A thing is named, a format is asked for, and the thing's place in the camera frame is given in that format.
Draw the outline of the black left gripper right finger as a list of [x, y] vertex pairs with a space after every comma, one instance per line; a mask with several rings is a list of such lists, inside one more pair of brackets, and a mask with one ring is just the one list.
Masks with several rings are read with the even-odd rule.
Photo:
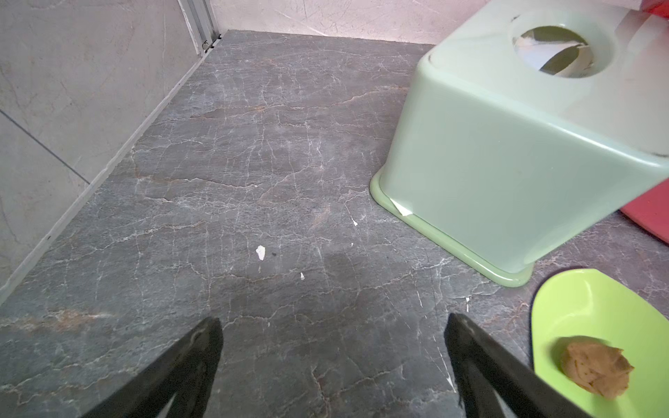
[[587, 417], [468, 316], [451, 313], [444, 340], [468, 417]]

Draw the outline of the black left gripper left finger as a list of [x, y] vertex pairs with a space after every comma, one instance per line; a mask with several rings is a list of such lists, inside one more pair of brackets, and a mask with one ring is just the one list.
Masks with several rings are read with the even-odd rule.
[[223, 346], [221, 321], [205, 318], [85, 416], [204, 416]]

